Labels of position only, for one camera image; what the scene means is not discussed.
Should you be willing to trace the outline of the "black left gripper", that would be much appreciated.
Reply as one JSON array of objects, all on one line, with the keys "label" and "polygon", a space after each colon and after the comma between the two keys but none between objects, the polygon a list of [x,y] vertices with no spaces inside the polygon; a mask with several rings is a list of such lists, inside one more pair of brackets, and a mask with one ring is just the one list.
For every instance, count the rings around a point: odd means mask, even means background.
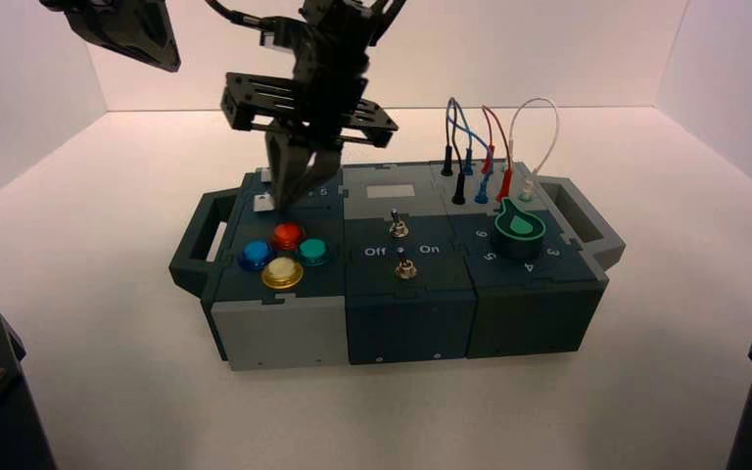
[{"label": "black left gripper", "polygon": [[[242,18],[261,32],[261,44],[293,52],[291,78],[230,72],[220,101],[231,128],[270,130],[269,117],[287,132],[318,141],[385,148],[399,127],[376,103],[363,98],[369,67],[366,49],[384,31],[375,16],[326,17],[306,23],[284,17]],[[265,145],[275,208],[283,212],[335,176],[342,151],[316,151],[295,134],[267,131]]]}]

